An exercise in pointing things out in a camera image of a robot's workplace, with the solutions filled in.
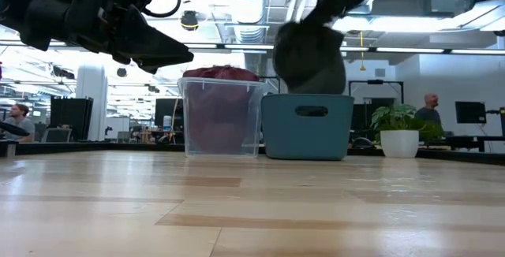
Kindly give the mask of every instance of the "light wood surface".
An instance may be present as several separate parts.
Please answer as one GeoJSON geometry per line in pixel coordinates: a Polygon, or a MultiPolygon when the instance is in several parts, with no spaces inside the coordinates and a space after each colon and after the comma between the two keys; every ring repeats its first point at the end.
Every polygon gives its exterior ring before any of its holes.
{"type": "Polygon", "coordinates": [[[505,168],[147,151],[4,159],[0,256],[503,257],[505,168]]]}

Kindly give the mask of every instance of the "transparent storage container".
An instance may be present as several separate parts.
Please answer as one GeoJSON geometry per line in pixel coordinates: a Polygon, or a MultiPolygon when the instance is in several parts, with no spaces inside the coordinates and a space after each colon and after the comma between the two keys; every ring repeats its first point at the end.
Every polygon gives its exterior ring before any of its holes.
{"type": "Polygon", "coordinates": [[[186,156],[257,157],[265,83],[185,77],[178,86],[186,156]]]}

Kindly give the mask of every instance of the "person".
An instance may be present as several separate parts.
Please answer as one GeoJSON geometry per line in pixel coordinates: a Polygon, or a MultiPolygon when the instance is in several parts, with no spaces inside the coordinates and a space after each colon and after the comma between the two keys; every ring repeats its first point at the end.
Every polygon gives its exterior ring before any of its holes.
{"type": "Polygon", "coordinates": [[[438,105],[439,96],[433,93],[429,93],[425,95],[425,107],[420,108],[414,117],[424,121],[431,121],[441,126],[442,121],[440,120],[440,114],[435,110],[438,105]]]}
{"type": "Polygon", "coordinates": [[[30,135],[23,137],[6,132],[7,139],[16,140],[20,143],[33,142],[33,137],[35,135],[35,125],[32,123],[32,121],[30,121],[30,119],[26,118],[29,112],[30,109],[25,104],[17,103],[10,108],[10,117],[5,119],[3,122],[22,128],[26,132],[29,132],[30,135]]]}

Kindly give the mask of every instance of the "red cloth in bin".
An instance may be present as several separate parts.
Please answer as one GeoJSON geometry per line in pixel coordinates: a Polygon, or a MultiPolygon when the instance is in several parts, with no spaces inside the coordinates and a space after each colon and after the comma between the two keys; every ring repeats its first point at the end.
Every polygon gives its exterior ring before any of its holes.
{"type": "MultiPolygon", "coordinates": [[[[186,71],[183,77],[259,81],[254,73],[230,66],[215,66],[186,71]]],[[[247,116],[251,91],[245,86],[190,84],[186,97],[191,143],[199,151],[233,154],[241,151],[247,136],[247,116]]]]}

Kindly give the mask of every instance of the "blue storage basket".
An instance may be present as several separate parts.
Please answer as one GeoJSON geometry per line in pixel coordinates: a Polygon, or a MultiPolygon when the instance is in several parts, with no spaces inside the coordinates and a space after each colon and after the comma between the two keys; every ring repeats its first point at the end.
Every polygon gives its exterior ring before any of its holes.
{"type": "Polygon", "coordinates": [[[354,98],[345,95],[264,96],[261,116],[267,156],[342,160],[347,154],[353,107],[354,98]]]}

